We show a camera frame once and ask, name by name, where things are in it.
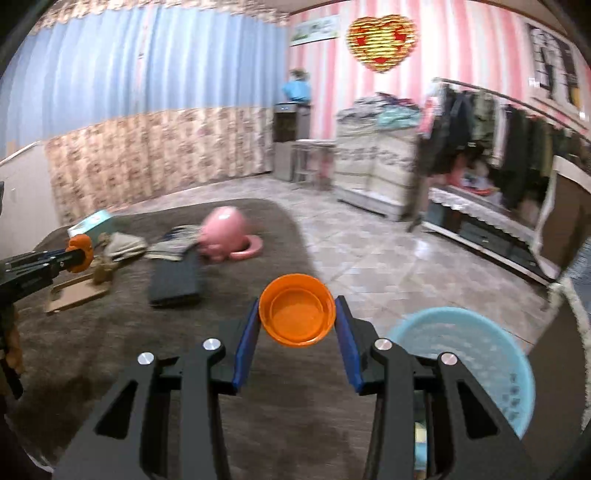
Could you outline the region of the folded brown table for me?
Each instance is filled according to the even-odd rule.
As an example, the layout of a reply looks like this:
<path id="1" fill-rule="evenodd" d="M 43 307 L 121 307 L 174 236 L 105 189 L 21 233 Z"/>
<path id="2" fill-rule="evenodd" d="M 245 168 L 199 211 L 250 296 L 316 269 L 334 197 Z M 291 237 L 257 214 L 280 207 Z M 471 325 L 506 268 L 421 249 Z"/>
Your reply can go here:
<path id="1" fill-rule="evenodd" d="M 543 274 L 557 279 L 590 237 L 590 175 L 555 156 L 530 250 Z"/>

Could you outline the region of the grey shaggy rug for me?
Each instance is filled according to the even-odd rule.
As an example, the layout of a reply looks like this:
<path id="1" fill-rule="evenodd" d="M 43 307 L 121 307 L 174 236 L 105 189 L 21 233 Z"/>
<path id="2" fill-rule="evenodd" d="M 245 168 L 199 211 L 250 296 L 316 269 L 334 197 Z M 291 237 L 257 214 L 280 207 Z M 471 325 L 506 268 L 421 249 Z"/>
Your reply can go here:
<path id="1" fill-rule="evenodd" d="M 238 209 L 263 238 L 263 253 L 207 266 L 204 296 L 195 305 L 151 307 L 152 266 L 145 259 L 120 268 L 108 295 L 71 310 L 47 315 L 47 291 L 18 304 L 24 394 L 8 422 L 29 454 L 56 464 L 94 404 L 141 352 L 179 355 L 214 335 L 222 321 L 245 317 L 273 279 L 314 273 L 286 210 L 260 199 L 239 200 Z M 373 398 L 349 385 L 335 335 L 300 349 L 260 335 L 245 387 L 221 398 L 231 475 L 360 479 L 374 409 Z"/>

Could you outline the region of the pink ceramic mug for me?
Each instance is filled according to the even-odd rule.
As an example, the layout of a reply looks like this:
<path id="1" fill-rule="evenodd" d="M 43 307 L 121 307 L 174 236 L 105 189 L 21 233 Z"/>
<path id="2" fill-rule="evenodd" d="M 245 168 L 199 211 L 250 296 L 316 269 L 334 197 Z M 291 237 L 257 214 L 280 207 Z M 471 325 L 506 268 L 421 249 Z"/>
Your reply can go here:
<path id="1" fill-rule="evenodd" d="M 249 233 L 249 222 L 238 208 L 221 206 L 201 224 L 197 247 L 212 262 L 243 261 L 263 252 L 263 239 Z"/>

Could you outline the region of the light blue plastic basket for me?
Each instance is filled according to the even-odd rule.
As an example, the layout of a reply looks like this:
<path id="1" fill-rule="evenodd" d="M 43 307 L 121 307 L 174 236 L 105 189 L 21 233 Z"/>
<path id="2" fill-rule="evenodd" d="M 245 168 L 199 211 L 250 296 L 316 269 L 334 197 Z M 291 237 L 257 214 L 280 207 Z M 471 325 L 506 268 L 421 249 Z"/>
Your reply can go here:
<path id="1" fill-rule="evenodd" d="M 503 438 L 497 459 L 507 468 L 524 468 L 527 478 L 537 476 L 522 443 L 535 409 L 535 379 L 527 356 L 507 332 L 472 310 L 437 307 L 407 316 L 386 338 L 430 360 L 444 353 L 456 355 L 517 436 Z"/>

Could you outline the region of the dark brown side table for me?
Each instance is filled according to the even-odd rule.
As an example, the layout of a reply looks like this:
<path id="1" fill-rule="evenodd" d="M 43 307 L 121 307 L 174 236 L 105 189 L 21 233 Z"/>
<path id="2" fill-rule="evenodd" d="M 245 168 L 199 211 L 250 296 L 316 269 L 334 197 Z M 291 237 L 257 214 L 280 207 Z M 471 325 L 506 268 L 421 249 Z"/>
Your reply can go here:
<path id="1" fill-rule="evenodd" d="M 528 354 L 536 382 L 535 409 L 523 437 L 541 479 L 590 477 L 586 359 L 577 318 L 564 302 Z"/>

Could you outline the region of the cloth covered cabinet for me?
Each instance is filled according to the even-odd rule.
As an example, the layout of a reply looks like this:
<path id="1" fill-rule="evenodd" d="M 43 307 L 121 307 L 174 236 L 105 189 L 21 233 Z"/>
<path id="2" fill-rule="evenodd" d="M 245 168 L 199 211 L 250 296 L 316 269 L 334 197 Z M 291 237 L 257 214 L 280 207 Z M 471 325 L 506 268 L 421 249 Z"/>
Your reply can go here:
<path id="1" fill-rule="evenodd" d="M 418 129 L 383 130 L 339 124 L 332 192 L 342 202 L 394 221 L 412 209 L 416 190 Z"/>

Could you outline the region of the blue floral curtain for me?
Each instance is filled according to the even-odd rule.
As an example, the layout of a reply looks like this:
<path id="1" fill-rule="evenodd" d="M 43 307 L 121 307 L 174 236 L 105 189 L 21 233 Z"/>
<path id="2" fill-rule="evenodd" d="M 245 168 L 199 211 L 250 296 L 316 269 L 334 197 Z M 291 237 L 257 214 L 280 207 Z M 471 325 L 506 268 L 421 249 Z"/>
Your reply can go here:
<path id="1" fill-rule="evenodd" d="M 39 143 L 64 222 L 270 171 L 287 14 L 256 1 L 56 1 L 2 47 L 1 151 Z"/>

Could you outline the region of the landscape wall banner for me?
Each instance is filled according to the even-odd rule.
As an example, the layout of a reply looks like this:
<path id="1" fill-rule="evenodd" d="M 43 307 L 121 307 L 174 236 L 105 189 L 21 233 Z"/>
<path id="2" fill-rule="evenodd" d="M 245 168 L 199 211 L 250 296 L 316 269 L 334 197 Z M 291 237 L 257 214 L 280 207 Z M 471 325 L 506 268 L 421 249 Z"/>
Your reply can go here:
<path id="1" fill-rule="evenodd" d="M 311 19 L 294 26 L 290 46 L 335 39 L 339 36 L 339 15 Z"/>

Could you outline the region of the black flat wallet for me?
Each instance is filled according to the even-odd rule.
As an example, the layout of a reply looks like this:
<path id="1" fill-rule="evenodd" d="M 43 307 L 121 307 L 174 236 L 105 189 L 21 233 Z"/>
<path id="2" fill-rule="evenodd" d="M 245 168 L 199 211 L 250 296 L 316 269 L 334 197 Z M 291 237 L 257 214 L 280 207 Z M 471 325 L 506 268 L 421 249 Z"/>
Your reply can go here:
<path id="1" fill-rule="evenodd" d="M 197 250 L 188 250 L 179 261 L 152 260 L 147 297 L 153 308 L 173 308 L 198 303 L 204 293 L 204 270 Z"/>

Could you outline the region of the dark water dispenser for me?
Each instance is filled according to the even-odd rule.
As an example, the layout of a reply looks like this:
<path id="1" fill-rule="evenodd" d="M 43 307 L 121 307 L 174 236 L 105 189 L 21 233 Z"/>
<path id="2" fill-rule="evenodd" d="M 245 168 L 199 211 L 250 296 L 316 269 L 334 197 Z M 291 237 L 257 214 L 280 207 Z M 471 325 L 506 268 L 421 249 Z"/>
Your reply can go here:
<path id="1" fill-rule="evenodd" d="M 308 139 L 311 130 L 311 106 L 281 102 L 273 107 L 273 176 L 290 182 L 294 179 L 294 144 Z"/>

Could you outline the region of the red gold heart decoration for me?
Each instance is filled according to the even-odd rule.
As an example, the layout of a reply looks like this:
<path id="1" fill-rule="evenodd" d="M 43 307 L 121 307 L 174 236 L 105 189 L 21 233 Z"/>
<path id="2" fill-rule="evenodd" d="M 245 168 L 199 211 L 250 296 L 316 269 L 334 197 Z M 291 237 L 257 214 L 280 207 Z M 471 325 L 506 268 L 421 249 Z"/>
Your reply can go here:
<path id="1" fill-rule="evenodd" d="M 400 65 L 418 43 L 418 28 L 400 14 L 361 17 L 346 33 L 349 52 L 370 71 L 385 73 Z"/>

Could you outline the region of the brown cardboard piece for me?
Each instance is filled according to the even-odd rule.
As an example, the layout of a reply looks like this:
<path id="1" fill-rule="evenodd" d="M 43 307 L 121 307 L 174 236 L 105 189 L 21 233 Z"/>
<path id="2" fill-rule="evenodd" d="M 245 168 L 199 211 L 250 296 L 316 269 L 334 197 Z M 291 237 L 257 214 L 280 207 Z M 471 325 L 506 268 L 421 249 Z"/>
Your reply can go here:
<path id="1" fill-rule="evenodd" d="M 45 313 L 53 315 L 106 296 L 112 282 L 98 283 L 92 273 L 53 286 L 49 291 Z"/>

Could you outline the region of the clothes rack with garments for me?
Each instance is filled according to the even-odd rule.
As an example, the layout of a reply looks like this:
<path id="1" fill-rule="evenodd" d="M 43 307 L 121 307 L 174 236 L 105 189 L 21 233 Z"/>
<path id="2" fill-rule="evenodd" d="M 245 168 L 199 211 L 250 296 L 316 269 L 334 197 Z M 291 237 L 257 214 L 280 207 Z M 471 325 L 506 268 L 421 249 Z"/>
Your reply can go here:
<path id="1" fill-rule="evenodd" d="M 412 228 L 435 204 L 525 239 L 541 216 L 555 157 L 590 170 L 588 135 L 500 92 L 437 77 L 424 113 Z"/>

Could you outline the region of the framed wall picture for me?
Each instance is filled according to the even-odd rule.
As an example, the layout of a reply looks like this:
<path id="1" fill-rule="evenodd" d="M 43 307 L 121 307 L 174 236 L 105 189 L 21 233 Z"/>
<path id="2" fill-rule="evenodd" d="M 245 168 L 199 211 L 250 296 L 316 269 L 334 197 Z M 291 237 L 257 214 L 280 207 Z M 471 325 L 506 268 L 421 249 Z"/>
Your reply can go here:
<path id="1" fill-rule="evenodd" d="M 539 98 L 560 105 L 569 113 L 583 107 L 581 85 L 573 49 L 549 30 L 525 23 L 534 67 L 534 86 Z"/>

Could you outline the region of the orange plastic bowl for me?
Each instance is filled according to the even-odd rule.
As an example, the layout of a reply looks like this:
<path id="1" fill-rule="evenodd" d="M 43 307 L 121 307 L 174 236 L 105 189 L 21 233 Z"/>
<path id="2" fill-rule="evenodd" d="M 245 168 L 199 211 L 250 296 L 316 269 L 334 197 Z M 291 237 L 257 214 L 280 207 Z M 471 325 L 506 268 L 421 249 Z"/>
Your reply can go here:
<path id="1" fill-rule="evenodd" d="M 259 319 L 280 345 L 308 347 L 322 341 L 334 327 L 335 299 L 318 278 L 282 275 L 259 296 Z"/>

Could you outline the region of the blue patterned fringed cloth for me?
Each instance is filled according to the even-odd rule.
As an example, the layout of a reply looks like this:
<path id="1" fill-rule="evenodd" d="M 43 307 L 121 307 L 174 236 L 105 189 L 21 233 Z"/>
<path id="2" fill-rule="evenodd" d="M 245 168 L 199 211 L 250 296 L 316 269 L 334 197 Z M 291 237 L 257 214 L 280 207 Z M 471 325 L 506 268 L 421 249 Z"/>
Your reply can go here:
<path id="1" fill-rule="evenodd" d="M 560 310 L 566 305 L 574 317 L 583 350 L 585 403 L 581 429 L 584 430 L 590 422 L 590 242 L 579 249 L 572 263 L 548 290 L 552 322 L 559 318 Z"/>

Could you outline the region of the blue bag on dispenser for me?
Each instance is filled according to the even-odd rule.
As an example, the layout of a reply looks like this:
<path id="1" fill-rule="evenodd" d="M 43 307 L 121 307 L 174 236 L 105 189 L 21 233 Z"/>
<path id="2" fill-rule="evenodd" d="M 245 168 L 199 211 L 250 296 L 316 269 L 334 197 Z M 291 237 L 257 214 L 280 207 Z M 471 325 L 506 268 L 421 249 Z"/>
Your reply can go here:
<path id="1" fill-rule="evenodd" d="M 284 97 L 287 101 L 310 104 L 311 103 L 311 86 L 304 80 L 290 80 L 281 88 Z"/>

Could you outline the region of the pile of clothes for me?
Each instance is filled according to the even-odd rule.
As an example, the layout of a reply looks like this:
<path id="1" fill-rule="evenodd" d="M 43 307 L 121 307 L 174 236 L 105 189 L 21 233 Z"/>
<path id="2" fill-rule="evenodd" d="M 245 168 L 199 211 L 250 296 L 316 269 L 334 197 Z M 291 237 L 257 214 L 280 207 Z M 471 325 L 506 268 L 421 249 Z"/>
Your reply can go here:
<path id="1" fill-rule="evenodd" d="M 349 108 L 339 111 L 337 123 L 400 130 L 418 127 L 422 116 L 421 108 L 413 100 L 378 92 L 356 99 Z"/>

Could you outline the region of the orange fruit peel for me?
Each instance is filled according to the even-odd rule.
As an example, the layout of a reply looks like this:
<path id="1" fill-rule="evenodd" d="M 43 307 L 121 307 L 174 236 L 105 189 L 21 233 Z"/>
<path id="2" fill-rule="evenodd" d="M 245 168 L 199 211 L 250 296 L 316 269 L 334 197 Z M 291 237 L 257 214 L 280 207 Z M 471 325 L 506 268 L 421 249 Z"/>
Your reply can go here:
<path id="1" fill-rule="evenodd" d="M 87 270 L 94 258 L 93 243 L 86 234 L 71 237 L 66 251 L 73 253 L 75 256 L 72 264 L 67 267 L 67 270 L 71 273 L 81 273 Z"/>

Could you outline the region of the low tv cabinet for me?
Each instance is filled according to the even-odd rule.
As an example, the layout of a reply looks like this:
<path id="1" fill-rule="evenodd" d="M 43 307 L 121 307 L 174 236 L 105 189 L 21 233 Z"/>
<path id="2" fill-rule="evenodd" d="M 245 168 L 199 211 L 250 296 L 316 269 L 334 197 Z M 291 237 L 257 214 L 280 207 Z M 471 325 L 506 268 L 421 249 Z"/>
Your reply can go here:
<path id="1" fill-rule="evenodd" d="M 483 197 L 452 186 L 433 187 L 423 225 L 523 278 L 544 286 L 552 282 L 530 250 L 534 231 Z"/>

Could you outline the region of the small metal stool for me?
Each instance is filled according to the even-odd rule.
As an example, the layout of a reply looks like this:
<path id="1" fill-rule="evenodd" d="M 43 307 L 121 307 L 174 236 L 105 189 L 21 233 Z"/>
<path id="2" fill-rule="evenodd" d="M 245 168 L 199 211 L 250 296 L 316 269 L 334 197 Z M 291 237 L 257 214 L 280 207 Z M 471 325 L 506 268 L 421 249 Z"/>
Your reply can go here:
<path id="1" fill-rule="evenodd" d="M 332 187 L 335 140 L 300 139 L 291 147 L 293 173 L 291 181 L 310 184 L 318 190 Z"/>

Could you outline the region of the teal tissue box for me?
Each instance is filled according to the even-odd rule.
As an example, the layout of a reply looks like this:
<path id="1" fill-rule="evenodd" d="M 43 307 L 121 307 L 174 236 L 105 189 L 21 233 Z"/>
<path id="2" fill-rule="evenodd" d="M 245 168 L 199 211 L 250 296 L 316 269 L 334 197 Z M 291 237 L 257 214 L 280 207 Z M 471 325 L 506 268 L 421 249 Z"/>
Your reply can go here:
<path id="1" fill-rule="evenodd" d="M 96 211 L 67 229 L 70 238 L 77 235 L 86 235 L 93 244 L 99 242 L 101 234 L 112 234 L 114 231 L 113 216 L 107 210 Z"/>

